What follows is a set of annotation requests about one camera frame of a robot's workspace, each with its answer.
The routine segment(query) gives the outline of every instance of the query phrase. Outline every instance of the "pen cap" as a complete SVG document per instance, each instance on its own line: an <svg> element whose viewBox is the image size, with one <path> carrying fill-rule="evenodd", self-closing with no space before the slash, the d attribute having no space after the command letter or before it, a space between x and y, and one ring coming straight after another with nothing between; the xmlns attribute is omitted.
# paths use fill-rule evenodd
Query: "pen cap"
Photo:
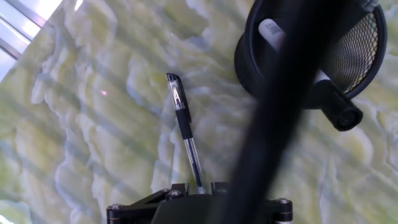
<svg viewBox="0 0 398 224"><path fill-rule="evenodd" d="M185 96L184 87L181 78L178 75L166 73L167 81L169 83L169 90L172 94L173 105L176 111L184 110L189 123L192 122L191 112L189 110L187 97Z"/></svg>

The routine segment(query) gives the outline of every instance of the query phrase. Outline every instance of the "black cylinder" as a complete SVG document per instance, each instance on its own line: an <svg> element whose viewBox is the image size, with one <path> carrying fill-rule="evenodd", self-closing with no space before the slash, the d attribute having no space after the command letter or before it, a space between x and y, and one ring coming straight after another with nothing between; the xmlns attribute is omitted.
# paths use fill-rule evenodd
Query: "black cylinder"
<svg viewBox="0 0 398 224"><path fill-rule="evenodd" d="M348 131L362 121L362 111L331 81L323 80L317 88L322 89L321 110L337 130Z"/></svg>

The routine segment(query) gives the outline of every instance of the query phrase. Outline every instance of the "pen grip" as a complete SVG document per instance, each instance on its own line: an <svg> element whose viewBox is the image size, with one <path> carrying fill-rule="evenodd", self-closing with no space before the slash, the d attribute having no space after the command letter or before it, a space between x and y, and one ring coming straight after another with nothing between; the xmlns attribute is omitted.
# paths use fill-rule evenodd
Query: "pen grip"
<svg viewBox="0 0 398 224"><path fill-rule="evenodd" d="M175 112L177 115L178 125L180 126L182 139L184 140L192 138L192 130L185 110L186 109L182 109Z"/></svg>

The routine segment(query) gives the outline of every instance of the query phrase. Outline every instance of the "black mesh cup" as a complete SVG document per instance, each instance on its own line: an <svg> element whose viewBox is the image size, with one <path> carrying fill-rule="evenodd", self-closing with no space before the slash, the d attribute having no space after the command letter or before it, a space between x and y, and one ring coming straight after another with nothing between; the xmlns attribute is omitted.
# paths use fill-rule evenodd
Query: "black mesh cup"
<svg viewBox="0 0 398 224"><path fill-rule="evenodd" d="M279 5L270 2L254 2L235 51L234 65L238 80L255 97L259 96L263 84L271 75L277 58L277 52L260 35L259 24L264 19L272 19L285 29L286 21L292 19L294 13L292 8L284 7L284 3L297 7L300 1L281 0ZM347 131L362 120L362 112L352 104L351 99L373 80L386 51L387 28L381 7L376 6L370 13L359 13L364 16L358 20L353 16L351 26L342 26L338 30L335 43L320 68L330 80L315 83L303 106L304 109L321 109L339 131Z"/></svg>
<svg viewBox="0 0 398 224"><path fill-rule="evenodd" d="M338 41L323 71L348 98L353 98L378 72L386 45L386 22L379 6Z"/></svg>

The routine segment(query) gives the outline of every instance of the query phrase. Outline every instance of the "transparent pen barrel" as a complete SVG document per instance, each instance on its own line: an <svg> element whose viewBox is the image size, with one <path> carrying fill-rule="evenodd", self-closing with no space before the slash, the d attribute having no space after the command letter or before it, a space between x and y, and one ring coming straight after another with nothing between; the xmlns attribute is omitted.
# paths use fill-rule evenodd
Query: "transparent pen barrel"
<svg viewBox="0 0 398 224"><path fill-rule="evenodd" d="M185 147L187 148L187 154L188 154L188 157L189 157L189 160L191 163L191 169L192 169L193 175L195 177L197 186L198 186L198 188L203 188L203 190L204 190L203 174L201 171L198 153L197 153L197 149L195 147L195 142L193 141L193 138L190 138L190 139L185 139L184 143L185 143Z"/></svg>

